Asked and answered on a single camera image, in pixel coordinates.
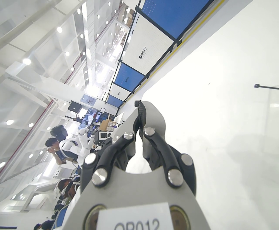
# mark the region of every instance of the white banner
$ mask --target white banner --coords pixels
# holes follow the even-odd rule
[[[146,75],[173,41],[140,16],[123,62]]]
[[[118,85],[112,84],[109,94],[120,99],[121,101],[124,101],[130,94],[130,92],[126,89],[119,87]]]

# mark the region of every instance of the white label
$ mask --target white label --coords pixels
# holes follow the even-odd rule
[[[173,230],[168,203],[101,210],[97,230]]]

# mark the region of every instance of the cardboard box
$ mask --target cardboard box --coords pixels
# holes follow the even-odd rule
[[[108,129],[111,127],[111,126],[114,126],[116,125],[115,122],[107,119],[107,120],[103,120],[100,127],[99,127],[99,130],[101,131],[108,131]]]

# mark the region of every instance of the joyson logo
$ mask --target joyson logo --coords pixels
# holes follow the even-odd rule
[[[145,56],[147,51],[148,51],[148,49],[146,47],[144,47],[142,52],[141,52],[141,54],[140,54],[140,56],[139,56],[139,58],[142,59]]]

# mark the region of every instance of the black hair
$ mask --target black hair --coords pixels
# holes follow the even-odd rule
[[[68,180],[69,180],[69,179],[64,179],[64,180],[61,180],[61,181],[58,182],[58,189],[59,189],[60,191],[62,191],[62,190],[64,189],[65,183],[66,183]]]
[[[36,224],[34,227],[34,230],[37,230],[40,226],[41,226],[41,224]]]
[[[58,140],[56,138],[51,137],[47,139],[47,141],[45,142],[45,146],[51,147],[55,142],[58,142]]]

